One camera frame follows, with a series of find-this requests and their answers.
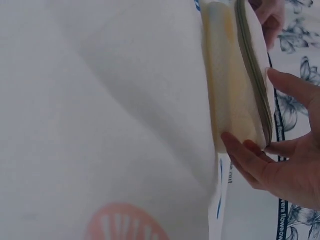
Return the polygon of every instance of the white fabric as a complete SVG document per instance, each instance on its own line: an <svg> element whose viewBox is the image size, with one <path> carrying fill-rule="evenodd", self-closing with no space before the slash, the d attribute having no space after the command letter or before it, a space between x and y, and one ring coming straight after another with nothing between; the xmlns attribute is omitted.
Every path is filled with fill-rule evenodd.
<svg viewBox="0 0 320 240"><path fill-rule="evenodd" d="M208 239L220 180L195 3L0 6L0 238L96 240L92 220L112 234L99 213L128 203L171 240Z"/></svg>

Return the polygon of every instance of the hand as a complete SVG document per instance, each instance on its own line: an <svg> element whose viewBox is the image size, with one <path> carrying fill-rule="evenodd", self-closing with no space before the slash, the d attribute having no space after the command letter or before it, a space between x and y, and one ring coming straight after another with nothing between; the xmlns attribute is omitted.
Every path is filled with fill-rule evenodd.
<svg viewBox="0 0 320 240"><path fill-rule="evenodd" d="M285 24L285 0L249 0L262 25L268 50L272 49Z"/></svg>
<svg viewBox="0 0 320 240"><path fill-rule="evenodd" d="M320 211L320 87L293 75L268 70L274 87L309 112L311 132L295 140L272 143L266 151L289 158L275 162L252 141L241 144L233 135L221 138L234 166L259 190L304 208Z"/></svg>

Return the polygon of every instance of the blue flower print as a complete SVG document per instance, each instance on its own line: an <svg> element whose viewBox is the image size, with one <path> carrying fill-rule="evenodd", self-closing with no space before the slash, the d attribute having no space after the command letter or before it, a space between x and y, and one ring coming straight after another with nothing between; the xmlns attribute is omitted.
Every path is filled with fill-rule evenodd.
<svg viewBox="0 0 320 240"><path fill-rule="evenodd" d="M293 5L293 10L295 14L301 14L303 8L311 8L314 4L313 0L285 0L287 3Z"/></svg>
<svg viewBox="0 0 320 240"><path fill-rule="evenodd" d="M287 240L299 239L299 233L295 228L296 225L310 227L308 240L320 239L320 212L292 204L287 227L287 229L291 231L291 234Z"/></svg>
<svg viewBox="0 0 320 240"><path fill-rule="evenodd" d="M316 86L320 86L320 74L318 67L310 67L309 58L303 57L301 60L300 77ZM285 132L295 128L298 122L298 113L308 116L308 110L299 103L294 97L278 92L278 102L283 120Z"/></svg>
<svg viewBox="0 0 320 240"><path fill-rule="evenodd" d="M282 30L278 36L282 52L293 54L297 49L309 48L310 46L320 49L320 42L317 41L320 34L308 31L303 26L304 20L304 17L297 18L290 23L287 29Z"/></svg>

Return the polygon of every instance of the fingernail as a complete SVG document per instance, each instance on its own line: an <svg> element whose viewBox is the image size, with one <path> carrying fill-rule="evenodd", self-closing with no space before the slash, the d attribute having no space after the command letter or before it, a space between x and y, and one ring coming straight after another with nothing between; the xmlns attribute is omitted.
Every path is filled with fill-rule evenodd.
<svg viewBox="0 0 320 240"><path fill-rule="evenodd" d="M279 73L277 70L275 70L275 69L273 69L273 68L270 68L270 67L268 67L267 69L266 69L266 74L270 77L270 76L272 76L272 75L274 75L274 74L277 74L277 73Z"/></svg>

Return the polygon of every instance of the red printed circle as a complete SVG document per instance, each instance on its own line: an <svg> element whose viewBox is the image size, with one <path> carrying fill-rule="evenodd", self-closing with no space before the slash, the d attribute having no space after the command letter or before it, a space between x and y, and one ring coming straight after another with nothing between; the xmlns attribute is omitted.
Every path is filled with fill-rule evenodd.
<svg viewBox="0 0 320 240"><path fill-rule="evenodd" d="M89 223L85 240L169 240L162 227L145 211L113 203L100 209Z"/></svg>

